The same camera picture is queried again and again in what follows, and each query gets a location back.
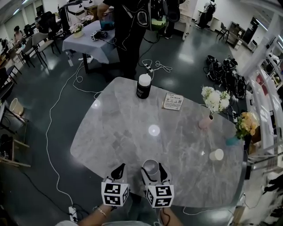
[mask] marble table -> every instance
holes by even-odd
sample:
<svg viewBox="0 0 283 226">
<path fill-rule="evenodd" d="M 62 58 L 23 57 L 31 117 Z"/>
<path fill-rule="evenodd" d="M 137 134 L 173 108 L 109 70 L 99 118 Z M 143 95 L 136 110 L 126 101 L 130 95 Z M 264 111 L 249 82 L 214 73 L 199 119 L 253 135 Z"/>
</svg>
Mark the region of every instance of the marble table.
<svg viewBox="0 0 283 226">
<path fill-rule="evenodd" d="M 214 114 L 209 129 L 201 130 L 198 121 L 209 115 L 206 107 L 185 99 L 180 111 L 162 109 L 168 91 L 152 86 L 143 100 L 136 96 L 136 86 L 136 81 L 118 77 L 105 88 L 82 120 L 71 154 L 103 178 L 110 168 L 125 163 L 131 192 L 139 195 L 143 195 L 140 167 L 155 159 L 172 174 L 174 205 L 230 204 L 243 162 L 242 142 L 225 145 L 226 138 L 235 134 L 234 124 Z M 149 131 L 151 125 L 157 125 L 160 133 Z M 213 162 L 209 153 L 218 148 L 224 159 Z"/>
</svg>

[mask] dark floor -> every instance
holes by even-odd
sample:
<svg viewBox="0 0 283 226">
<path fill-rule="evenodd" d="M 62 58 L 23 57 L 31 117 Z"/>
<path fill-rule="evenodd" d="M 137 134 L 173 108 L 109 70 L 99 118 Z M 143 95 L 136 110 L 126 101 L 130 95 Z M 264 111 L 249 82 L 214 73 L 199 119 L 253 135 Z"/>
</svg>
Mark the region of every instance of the dark floor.
<svg viewBox="0 0 283 226">
<path fill-rule="evenodd" d="M 155 40 L 152 33 L 148 32 L 146 37 L 152 41 Z M 145 52 L 150 45 L 143 41 L 141 53 Z M 74 66 L 70 67 L 64 53 L 55 56 L 51 49 L 45 52 L 49 69 L 41 66 L 38 59 L 33 57 L 36 68 L 23 66 L 21 70 L 23 75 L 18 76 L 18 85 L 15 85 L 9 101 L 17 97 L 25 107 L 24 117 L 30 120 L 26 143 L 31 147 L 29 152 L 32 167 L 21 168 L 21 170 L 29 175 L 35 185 L 58 206 L 68 211 L 71 205 L 69 198 L 56 190 L 57 174 L 48 160 L 45 133 L 50 123 L 49 109 L 57 101 L 66 80 L 78 68 L 80 62 L 77 59 L 81 55 L 75 54 Z M 203 104 L 200 95 L 202 86 L 213 86 L 203 72 L 207 55 L 213 55 L 222 62 L 231 55 L 231 52 L 225 43 L 216 41 L 215 33 L 193 28 L 192 34 L 185 42 L 178 35 L 174 35 L 170 40 L 162 38 L 142 59 L 152 59 L 153 62 L 159 60 L 163 65 L 173 68 L 171 73 L 166 73 L 162 69 L 156 71 L 153 85 Z M 137 67 L 135 79 L 144 72 L 144 68 Z M 107 86 L 104 77 L 100 74 L 86 75 L 84 69 L 81 69 L 79 75 L 84 77 L 82 83 L 76 84 L 81 89 L 101 91 Z M 60 174 L 59 188 L 68 193 L 75 203 L 91 212 L 93 207 L 102 203 L 101 178 L 80 164 L 70 154 L 70 147 L 94 99 L 92 94 L 76 90 L 73 87 L 73 81 L 74 79 L 69 81 L 59 103 L 52 111 L 53 122 L 48 133 L 48 148 L 51 161 Z M 239 101 L 239 106 L 246 108 L 244 101 Z M 242 172 L 241 183 L 234 202 L 230 207 L 221 207 L 220 210 L 235 205 L 240 195 L 244 174 L 245 170 Z M 4 191 L 3 206 L 18 225 L 52 226 L 69 218 L 40 194 L 19 169 L 0 164 L 0 177 Z M 208 211 L 187 216 L 182 213 L 181 207 L 173 207 L 173 210 L 184 225 L 190 226 L 226 226 L 231 217 L 228 211 Z M 187 208 L 186 212 L 196 213 L 201 210 L 203 209 Z"/>
</svg>

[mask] bracelet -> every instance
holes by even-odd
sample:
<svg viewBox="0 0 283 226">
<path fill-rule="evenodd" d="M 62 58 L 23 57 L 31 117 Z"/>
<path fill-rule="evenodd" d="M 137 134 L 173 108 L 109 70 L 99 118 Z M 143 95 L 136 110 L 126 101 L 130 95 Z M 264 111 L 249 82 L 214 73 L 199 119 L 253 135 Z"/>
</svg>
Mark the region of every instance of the bracelet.
<svg viewBox="0 0 283 226">
<path fill-rule="evenodd" d="M 96 206 L 95 209 L 98 209 L 100 213 L 102 213 L 105 217 L 107 217 L 106 214 L 102 211 L 102 209 L 99 208 L 99 206 Z"/>
</svg>

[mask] backpack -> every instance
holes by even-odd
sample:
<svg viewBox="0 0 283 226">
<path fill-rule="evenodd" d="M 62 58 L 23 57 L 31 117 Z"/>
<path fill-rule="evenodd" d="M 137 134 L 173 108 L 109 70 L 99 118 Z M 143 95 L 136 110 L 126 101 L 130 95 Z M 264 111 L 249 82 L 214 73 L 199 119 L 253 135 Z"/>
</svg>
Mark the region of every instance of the backpack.
<svg viewBox="0 0 283 226">
<path fill-rule="evenodd" d="M 215 12 L 215 6 L 216 6 L 216 4 L 211 4 L 210 3 L 210 5 L 207 7 L 207 14 L 210 16 L 212 16 L 213 14 L 214 14 L 214 12 Z"/>
</svg>

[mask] power strip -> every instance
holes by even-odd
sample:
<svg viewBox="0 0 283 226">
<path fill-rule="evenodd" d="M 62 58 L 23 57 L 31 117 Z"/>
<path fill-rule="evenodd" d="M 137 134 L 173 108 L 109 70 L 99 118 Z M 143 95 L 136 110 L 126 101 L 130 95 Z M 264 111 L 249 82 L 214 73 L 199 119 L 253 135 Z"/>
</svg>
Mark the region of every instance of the power strip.
<svg viewBox="0 0 283 226">
<path fill-rule="evenodd" d="M 69 207 L 69 213 L 71 214 L 71 215 L 70 215 L 70 220 L 71 220 L 72 222 L 77 223 L 77 220 L 75 220 L 75 219 L 78 219 L 78 218 L 77 218 L 77 214 L 76 214 L 76 208 Z"/>
<path fill-rule="evenodd" d="M 233 123 L 237 123 L 238 122 L 237 113 L 235 111 L 233 111 L 232 113 L 233 113 Z"/>
<path fill-rule="evenodd" d="M 144 66 L 149 72 L 153 72 L 153 69 L 148 64 L 144 64 Z"/>
</svg>

